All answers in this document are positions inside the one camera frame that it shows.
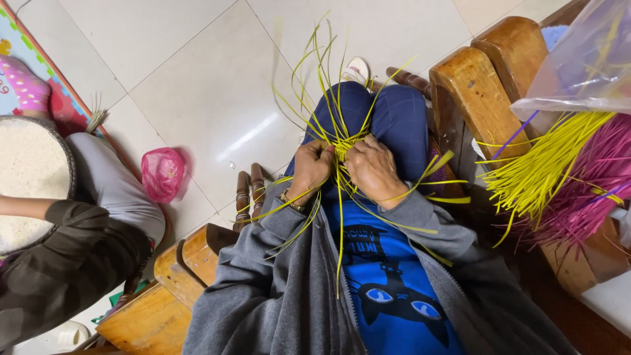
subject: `tile floor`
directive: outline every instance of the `tile floor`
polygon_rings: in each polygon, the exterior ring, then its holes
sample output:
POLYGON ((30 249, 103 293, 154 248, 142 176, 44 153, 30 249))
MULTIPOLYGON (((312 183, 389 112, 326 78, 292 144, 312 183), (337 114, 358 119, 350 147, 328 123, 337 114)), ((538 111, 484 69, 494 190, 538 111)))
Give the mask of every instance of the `tile floor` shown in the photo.
MULTIPOLYGON (((7 1, 14 11, 26 3, 7 1)), ((427 76, 501 18, 541 21, 568 1, 31 0, 18 17, 88 105, 102 95, 110 108, 104 126, 137 166, 158 147, 188 156, 186 188, 167 207, 174 231, 163 250, 203 223, 231 224, 240 170, 258 162, 273 175, 284 171, 300 130, 269 84, 275 73, 278 90, 290 90, 292 67, 327 10, 339 35, 331 62, 340 64, 348 31, 346 57, 364 57, 384 78, 388 66, 415 55, 407 69, 427 76)), ((315 84, 306 87, 317 100, 315 84)), ((101 302, 77 319, 108 307, 101 302)), ((35 353, 28 347, 15 353, 35 353)))

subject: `person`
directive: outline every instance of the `person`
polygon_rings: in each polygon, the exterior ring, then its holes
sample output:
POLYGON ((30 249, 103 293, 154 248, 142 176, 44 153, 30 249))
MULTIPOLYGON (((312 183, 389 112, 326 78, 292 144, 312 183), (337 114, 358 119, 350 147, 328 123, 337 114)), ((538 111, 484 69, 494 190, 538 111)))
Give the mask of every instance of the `person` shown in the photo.
MULTIPOLYGON (((31 94, 20 98, 24 116, 54 126, 48 85, 13 57, 0 56, 0 69, 14 89, 31 94)), ((165 232, 164 214, 108 143, 88 133, 69 135, 66 143, 81 198, 0 195, 0 215, 58 226, 44 242, 0 261, 0 349, 51 330, 93 305, 138 272, 165 232)))
MULTIPOLYGON (((338 90, 354 135, 374 96, 346 81, 327 92, 330 102, 338 90)), ((314 116, 333 135, 325 98, 314 116)), ((220 251, 215 282, 193 307, 182 353, 576 354, 474 231, 416 190, 402 196, 427 164, 420 93, 385 87, 369 128, 372 134, 346 152, 344 164, 352 183, 376 203, 345 193, 340 203, 329 179, 333 148, 306 134, 286 172, 293 179, 267 190, 262 213, 286 206, 245 226, 236 244, 220 251), (325 180, 313 222, 278 253, 303 228, 325 180)))

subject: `rice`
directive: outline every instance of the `rice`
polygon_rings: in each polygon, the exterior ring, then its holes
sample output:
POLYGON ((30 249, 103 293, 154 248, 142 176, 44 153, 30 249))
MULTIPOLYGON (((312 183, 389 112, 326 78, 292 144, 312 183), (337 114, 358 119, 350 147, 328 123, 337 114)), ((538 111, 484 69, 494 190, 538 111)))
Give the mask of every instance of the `rice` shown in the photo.
MULTIPOLYGON (((23 119, 0 119, 0 195, 64 200, 69 184, 66 154, 46 128, 23 119)), ((0 252, 29 245, 52 226, 0 215, 0 252)))

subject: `clear plastic bag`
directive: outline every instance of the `clear plastic bag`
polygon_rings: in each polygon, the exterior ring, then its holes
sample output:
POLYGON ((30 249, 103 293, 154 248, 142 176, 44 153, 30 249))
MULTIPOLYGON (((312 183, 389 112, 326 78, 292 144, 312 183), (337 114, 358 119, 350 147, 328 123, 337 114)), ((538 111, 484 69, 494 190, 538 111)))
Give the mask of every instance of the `clear plastic bag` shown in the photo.
POLYGON ((543 61, 526 97, 510 108, 541 133, 561 112, 631 114, 630 1, 591 1, 543 61))
POLYGON ((143 155, 143 186, 152 201, 173 201, 184 179, 184 161, 171 148, 158 148, 143 155))

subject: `pink sock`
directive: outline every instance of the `pink sock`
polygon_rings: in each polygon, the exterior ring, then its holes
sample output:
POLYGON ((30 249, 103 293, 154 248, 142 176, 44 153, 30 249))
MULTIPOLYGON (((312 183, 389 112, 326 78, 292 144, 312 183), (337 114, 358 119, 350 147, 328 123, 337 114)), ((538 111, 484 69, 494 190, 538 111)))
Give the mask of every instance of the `pink sock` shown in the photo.
POLYGON ((22 110, 48 111, 50 87, 21 61, 0 54, 0 69, 13 87, 22 110))

